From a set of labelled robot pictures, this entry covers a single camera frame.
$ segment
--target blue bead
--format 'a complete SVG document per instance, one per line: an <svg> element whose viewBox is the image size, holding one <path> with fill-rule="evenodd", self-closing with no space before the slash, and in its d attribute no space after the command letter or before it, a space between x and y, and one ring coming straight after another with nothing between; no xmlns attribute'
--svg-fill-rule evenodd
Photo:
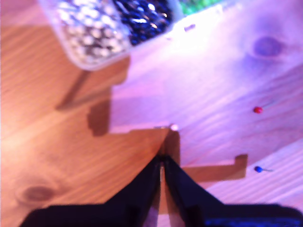
<svg viewBox="0 0 303 227"><path fill-rule="evenodd" d="M256 166L255 171L258 172L258 173L261 173L263 171L263 168L261 168L259 166Z"/></svg>
<svg viewBox="0 0 303 227"><path fill-rule="evenodd" d="M140 35L140 39L141 39L142 41L145 41L145 40L147 40L147 37L146 37L145 35Z"/></svg>

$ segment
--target wooden table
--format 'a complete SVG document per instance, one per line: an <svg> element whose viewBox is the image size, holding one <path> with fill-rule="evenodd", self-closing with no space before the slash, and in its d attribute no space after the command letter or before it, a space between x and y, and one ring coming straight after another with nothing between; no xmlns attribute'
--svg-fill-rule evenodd
<svg viewBox="0 0 303 227"><path fill-rule="evenodd" d="M174 158L224 203L303 211L303 3L275 2L202 13L195 29L181 22L88 72L67 59L36 1L2 1L3 227L50 204L105 202L158 152L168 131L153 127L170 123ZM257 56L263 35L282 52ZM165 197L158 226L169 225Z"/></svg>

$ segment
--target wood knot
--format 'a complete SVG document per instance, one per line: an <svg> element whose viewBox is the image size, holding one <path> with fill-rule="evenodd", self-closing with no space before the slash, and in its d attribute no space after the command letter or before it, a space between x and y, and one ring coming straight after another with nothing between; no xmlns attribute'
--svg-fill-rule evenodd
<svg viewBox="0 0 303 227"><path fill-rule="evenodd" d="M46 185L34 185L18 190L16 197L18 201L26 204L39 204L52 199L55 190Z"/></svg>

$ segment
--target pin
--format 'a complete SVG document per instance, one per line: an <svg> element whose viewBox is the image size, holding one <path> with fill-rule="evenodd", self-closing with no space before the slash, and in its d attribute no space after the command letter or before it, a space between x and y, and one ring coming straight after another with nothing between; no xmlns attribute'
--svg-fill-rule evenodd
<svg viewBox="0 0 303 227"><path fill-rule="evenodd" d="M254 168L254 170L255 170L256 172L258 172L258 173L261 173L262 171L273 172L273 170L271 170L271 169L263 169L262 167L259 167L259 166L256 166L256 167Z"/></svg>
<svg viewBox="0 0 303 227"><path fill-rule="evenodd" d="M272 101L271 103L261 107L261 106L256 106L254 109L253 109L253 112L255 112L256 114L259 114L259 113L262 113L264 109L272 106L273 104L275 104L276 101Z"/></svg>

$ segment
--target red pushpin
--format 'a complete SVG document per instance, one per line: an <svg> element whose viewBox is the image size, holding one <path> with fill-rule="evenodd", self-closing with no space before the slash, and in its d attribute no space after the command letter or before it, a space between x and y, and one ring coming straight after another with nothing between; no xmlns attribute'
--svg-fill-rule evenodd
<svg viewBox="0 0 303 227"><path fill-rule="evenodd" d="M254 108L254 112L255 112L256 114L262 113L262 112L263 112L263 108L260 107L260 106L256 106L256 107Z"/></svg>
<svg viewBox="0 0 303 227"><path fill-rule="evenodd" d="M269 104L267 104L267 105L265 105L265 106L263 106L263 107L261 107L261 106L256 106L256 107L253 109L253 112L255 112L256 114L262 113L263 110L264 110L265 108L268 108L268 107L272 106L274 103L276 103L276 102L273 101L273 102L271 102L271 103L269 103Z"/></svg>

